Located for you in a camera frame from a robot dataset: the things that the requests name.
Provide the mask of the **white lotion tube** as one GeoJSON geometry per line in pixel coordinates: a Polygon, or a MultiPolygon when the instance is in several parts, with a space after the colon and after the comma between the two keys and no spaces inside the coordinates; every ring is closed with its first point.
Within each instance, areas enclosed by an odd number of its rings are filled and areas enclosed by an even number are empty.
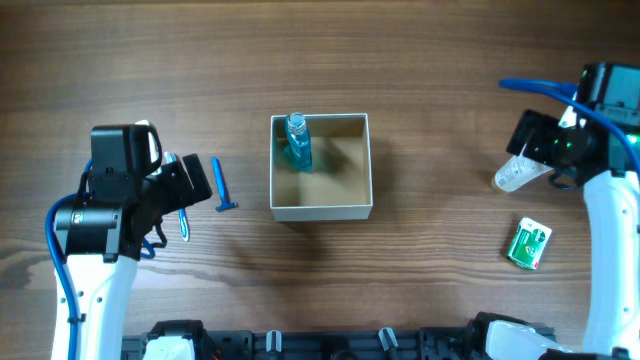
{"type": "Polygon", "coordinates": [[[499,192],[510,193],[552,168],[521,155],[512,156],[493,176],[491,186],[499,192]]]}

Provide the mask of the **blue mouthwash bottle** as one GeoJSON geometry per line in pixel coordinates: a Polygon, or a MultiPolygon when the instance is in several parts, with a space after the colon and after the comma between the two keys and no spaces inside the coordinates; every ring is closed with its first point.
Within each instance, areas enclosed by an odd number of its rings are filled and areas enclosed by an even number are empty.
{"type": "Polygon", "coordinates": [[[293,165],[299,171],[310,172],[313,168],[311,134],[304,114],[293,112],[287,116],[286,135],[293,165]]]}

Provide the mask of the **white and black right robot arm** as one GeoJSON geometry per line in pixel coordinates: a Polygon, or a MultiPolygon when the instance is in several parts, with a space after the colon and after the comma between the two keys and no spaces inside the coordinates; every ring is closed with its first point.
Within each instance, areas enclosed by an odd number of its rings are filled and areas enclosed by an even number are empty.
{"type": "Polygon", "coordinates": [[[464,358],[636,359],[639,356],[639,69],[598,62],[576,83],[505,78],[503,88],[566,104],[561,118],[525,111],[507,145],[511,159],[494,185],[510,192],[532,180],[514,166],[539,163],[549,183],[562,177],[583,191],[591,234],[590,305],[578,352],[532,325],[480,313],[460,343],[464,358]]]}

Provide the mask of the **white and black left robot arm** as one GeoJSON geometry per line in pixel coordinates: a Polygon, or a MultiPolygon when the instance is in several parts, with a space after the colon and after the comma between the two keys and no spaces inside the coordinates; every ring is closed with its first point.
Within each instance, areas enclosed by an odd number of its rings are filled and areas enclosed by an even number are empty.
{"type": "Polygon", "coordinates": [[[45,219],[57,286],[53,358],[120,358],[139,263],[167,244],[164,216],[211,195],[198,156],[163,162],[148,121],[92,129],[77,190],[45,219]]]}

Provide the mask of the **green soap box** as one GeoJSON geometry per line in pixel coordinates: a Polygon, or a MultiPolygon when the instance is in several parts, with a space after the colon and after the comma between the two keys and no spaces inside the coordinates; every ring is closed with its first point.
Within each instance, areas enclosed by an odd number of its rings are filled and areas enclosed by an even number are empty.
{"type": "Polygon", "coordinates": [[[506,258],[523,269],[536,270],[551,235],[551,228],[523,217],[506,252],[506,258]]]}

